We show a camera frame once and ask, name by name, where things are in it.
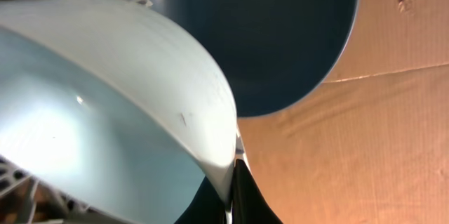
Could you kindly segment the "dark blue plate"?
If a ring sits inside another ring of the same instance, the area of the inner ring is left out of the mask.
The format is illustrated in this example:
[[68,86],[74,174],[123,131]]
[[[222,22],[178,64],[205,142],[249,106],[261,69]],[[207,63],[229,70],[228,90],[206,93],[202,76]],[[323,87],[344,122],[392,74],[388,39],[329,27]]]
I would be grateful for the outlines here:
[[347,45],[358,0],[151,0],[213,56],[240,117],[311,93]]

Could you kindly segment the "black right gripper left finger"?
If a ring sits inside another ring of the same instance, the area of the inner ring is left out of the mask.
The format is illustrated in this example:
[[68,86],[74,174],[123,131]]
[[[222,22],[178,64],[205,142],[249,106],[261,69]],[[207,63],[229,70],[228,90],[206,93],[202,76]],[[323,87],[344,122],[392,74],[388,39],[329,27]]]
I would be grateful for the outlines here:
[[205,177],[190,205],[175,224],[226,224],[225,205]]

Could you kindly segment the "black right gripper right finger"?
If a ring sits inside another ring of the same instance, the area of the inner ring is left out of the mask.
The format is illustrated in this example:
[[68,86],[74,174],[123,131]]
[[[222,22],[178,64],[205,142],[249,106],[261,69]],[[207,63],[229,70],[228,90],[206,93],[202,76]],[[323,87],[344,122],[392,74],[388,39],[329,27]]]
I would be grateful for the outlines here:
[[237,159],[234,166],[232,217],[234,224],[282,224],[265,201],[242,159]]

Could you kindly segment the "light blue bowl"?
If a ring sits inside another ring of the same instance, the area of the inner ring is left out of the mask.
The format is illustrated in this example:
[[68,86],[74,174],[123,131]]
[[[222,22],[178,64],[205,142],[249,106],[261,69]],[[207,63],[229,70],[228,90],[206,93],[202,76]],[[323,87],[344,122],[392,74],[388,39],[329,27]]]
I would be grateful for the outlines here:
[[230,200],[236,106],[207,50],[130,0],[1,3],[1,155],[131,223]]

